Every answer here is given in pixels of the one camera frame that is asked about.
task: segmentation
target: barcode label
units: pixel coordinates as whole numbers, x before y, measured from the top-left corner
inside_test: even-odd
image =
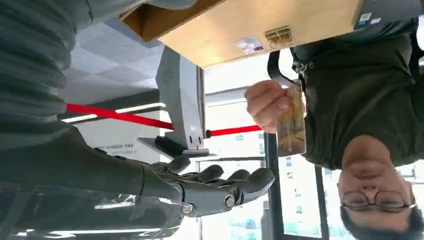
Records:
[[[360,16],[359,22],[361,23],[361,22],[365,22],[365,21],[370,20],[370,18],[371,18],[371,14],[372,14],[372,12],[362,14],[362,15]]]

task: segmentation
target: wall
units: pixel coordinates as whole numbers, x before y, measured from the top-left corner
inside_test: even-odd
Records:
[[[160,119],[160,111],[136,114],[137,116]],[[156,138],[161,134],[158,128],[115,119],[102,119],[74,125],[79,129],[87,144],[101,148],[111,155],[156,163],[160,155],[137,138]]]

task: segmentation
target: robotic hand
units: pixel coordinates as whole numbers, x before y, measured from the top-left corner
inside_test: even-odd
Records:
[[[224,171],[219,165],[178,175],[190,165],[186,156],[177,157],[170,163],[142,162],[141,165],[144,170],[142,197],[161,197],[193,205],[198,217],[227,212],[256,200],[275,180],[268,168],[259,168],[252,174],[240,169],[228,179],[220,179]]]

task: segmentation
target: ceiling light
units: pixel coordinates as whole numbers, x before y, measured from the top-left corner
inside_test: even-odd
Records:
[[[96,114],[90,114],[90,115],[66,118],[66,119],[63,119],[62,121],[65,123],[73,123],[73,122],[84,121],[84,120],[95,119],[95,118],[97,118]]]
[[[146,105],[122,108],[122,109],[115,110],[115,112],[117,112],[118,114],[122,114],[122,113],[134,112],[134,111],[150,109],[150,108],[157,108],[157,107],[165,107],[165,106],[166,105],[164,103],[158,102],[158,103],[151,103],[151,104],[146,104]]]

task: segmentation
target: backpack strap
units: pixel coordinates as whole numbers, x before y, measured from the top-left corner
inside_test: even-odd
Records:
[[[420,58],[424,57],[424,51],[421,50],[418,45],[417,31],[418,27],[416,28],[416,31],[410,35],[412,54],[409,61],[409,70],[416,81],[418,81],[420,77]]]

